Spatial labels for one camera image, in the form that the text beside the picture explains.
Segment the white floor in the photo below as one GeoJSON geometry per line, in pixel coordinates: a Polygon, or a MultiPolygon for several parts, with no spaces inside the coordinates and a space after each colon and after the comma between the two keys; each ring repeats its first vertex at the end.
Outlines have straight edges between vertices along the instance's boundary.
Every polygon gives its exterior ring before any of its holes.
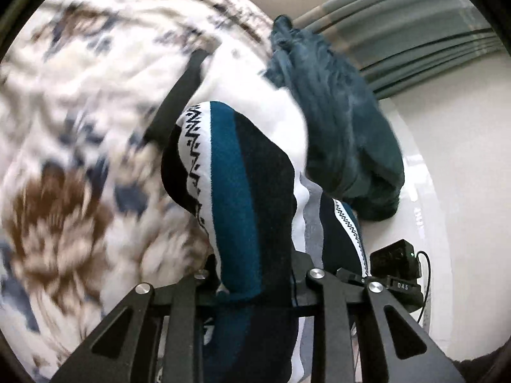
{"type": "Polygon", "coordinates": [[[432,258],[430,333],[455,359],[511,334],[511,58],[484,57],[382,102],[402,145],[398,214],[366,225],[368,252],[401,237],[432,258]]]}

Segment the black strap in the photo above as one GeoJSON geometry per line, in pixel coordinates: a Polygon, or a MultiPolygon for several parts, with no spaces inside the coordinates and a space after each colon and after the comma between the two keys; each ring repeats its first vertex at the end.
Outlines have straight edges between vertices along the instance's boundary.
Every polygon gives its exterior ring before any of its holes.
{"type": "Polygon", "coordinates": [[[162,150],[167,146],[177,119],[202,82],[200,67],[208,56],[209,53],[203,49],[196,49],[190,55],[185,72],[163,100],[147,128],[145,142],[155,142],[162,150]]]}

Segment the curtain fold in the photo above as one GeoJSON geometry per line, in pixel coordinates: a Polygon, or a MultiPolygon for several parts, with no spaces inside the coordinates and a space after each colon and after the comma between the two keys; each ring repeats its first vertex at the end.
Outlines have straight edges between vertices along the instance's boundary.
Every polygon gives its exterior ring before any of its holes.
{"type": "Polygon", "coordinates": [[[344,53],[379,99],[504,50],[469,0],[329,0],[293,23],[344,53]]]}

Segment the floral blanket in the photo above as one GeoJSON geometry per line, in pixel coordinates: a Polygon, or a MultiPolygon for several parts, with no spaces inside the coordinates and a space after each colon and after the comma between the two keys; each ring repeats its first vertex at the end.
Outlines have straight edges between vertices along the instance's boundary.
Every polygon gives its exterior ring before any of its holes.
{"type": "Polygon", "coordinates": [[[0,67],[0,329],[48,381],[135,285],[175,283],[209,243],[142,143],[197,47],[264,67],[272,22],[248,0],[47,0],[0,67]]]}

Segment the brown floral pattern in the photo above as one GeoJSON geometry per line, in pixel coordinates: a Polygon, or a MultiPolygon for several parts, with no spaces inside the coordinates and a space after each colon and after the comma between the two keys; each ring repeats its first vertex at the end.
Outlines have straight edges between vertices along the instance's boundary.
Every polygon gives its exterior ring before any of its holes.
{"type": "Polygon", "coordinates": [[[103,244],[111,211],[77,172],[47,164],[12,202],[6,230],[11,267],[28,294],[44,291],[64,314],[99,300],[108,268],[103,244]]]}
{"type": "Polygon", "coordinates": [[[88,48],[99,54],[110,50],[111,37],[104,34],[117,22],[118,16],[113,12],[98,11],[86,4],[70,4],[48,24],[34,30],[32,42],[49,40],[49,56],[74,38],[81,37],[88,41],[88,48]]]}

